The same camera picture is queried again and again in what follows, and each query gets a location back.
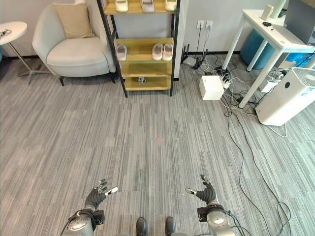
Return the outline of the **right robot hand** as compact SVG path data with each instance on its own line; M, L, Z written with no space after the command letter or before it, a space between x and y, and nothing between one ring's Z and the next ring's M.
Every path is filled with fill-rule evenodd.
M189 187L186 187L185 191L188 194L194 195L200 200L204 201L208 206L218 205L219 202L218 202L217 194L214 190L213 185L211 184L211 182L208 180L208 178L205 175L201 174L200 177L203 181L202 182L203 185L205 186L204 190L194 190Z

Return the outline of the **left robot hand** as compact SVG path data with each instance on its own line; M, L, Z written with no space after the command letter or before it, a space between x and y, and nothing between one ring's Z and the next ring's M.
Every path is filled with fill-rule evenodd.
M106 179L101 179L98 182L98 185L92 189L88 194L85 200L84 208L89 208L93 211L96 211L99 205L111 194L114 194L118 191L118 187L114 187L110 190L107 190L107 181Z

